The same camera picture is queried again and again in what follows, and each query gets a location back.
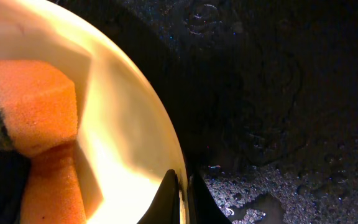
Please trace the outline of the orange green sponge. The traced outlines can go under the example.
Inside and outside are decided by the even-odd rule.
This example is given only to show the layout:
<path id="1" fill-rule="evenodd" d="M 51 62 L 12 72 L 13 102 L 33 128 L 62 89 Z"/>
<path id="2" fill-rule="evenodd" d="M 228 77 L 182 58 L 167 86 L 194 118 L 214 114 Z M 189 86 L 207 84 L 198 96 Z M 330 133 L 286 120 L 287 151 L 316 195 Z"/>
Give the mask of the orange green sponge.
<path id="1" fill-rule="evenodd" d="M 73 151 L 74 83 L 40 60 L 0 60 L 0 114 L 11 149 L 31 160 L 21 223 L 86 223 Z"/>

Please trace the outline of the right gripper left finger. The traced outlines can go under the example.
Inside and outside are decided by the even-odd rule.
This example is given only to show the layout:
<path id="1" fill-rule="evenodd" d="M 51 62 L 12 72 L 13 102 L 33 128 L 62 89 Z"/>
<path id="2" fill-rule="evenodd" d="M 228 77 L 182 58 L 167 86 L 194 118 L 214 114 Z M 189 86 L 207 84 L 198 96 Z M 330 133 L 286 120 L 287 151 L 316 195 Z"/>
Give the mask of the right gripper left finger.
<path id="1" fill-rule="evenodd" d="M 149 209 L 137 224 L 179 224 L 180 199 L 178 179 L 173 169 L 167 170 Z"/>

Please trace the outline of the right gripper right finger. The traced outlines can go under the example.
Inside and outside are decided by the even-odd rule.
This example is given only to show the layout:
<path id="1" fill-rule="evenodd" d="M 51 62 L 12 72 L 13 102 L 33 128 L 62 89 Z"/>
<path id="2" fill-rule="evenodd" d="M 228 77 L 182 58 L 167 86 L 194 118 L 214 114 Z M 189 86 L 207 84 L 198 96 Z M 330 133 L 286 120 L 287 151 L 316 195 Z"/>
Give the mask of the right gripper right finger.
<path id="1" fill-rule="evenodd" d="M 219 209 L 199 173 L 190 176 L 188 185 L 190 224 L 231 224 Z"/>

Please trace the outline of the yellow plate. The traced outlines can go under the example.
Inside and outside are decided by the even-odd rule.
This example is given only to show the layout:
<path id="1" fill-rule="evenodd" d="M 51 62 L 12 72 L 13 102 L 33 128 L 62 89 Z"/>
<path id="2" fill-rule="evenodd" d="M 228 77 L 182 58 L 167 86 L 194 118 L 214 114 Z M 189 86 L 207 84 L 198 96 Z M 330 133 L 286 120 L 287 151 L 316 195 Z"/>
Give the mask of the yellow plate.
<path id="1" fill-rule="evenodd" d="M 76 87 L 76 169 L 88 223 L 137 223 L 165 173 L 178 178 L 188 223 L 187 176 L 172 122 L 135 63 L 97 28 L 49 1 L 0 1 L 0 60 L 39 59 Z"/>

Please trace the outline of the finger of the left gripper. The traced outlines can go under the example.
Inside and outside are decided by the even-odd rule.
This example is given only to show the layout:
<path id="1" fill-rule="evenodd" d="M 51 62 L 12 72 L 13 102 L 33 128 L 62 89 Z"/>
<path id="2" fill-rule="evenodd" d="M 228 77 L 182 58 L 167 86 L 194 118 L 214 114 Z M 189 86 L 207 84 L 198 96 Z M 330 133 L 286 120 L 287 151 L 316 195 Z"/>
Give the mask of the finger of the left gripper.
<path id="1" fill-rule="evenodd" d="M 0 224 L 17 224 L 30 161 L 14 152 L 0 151 Z"/>

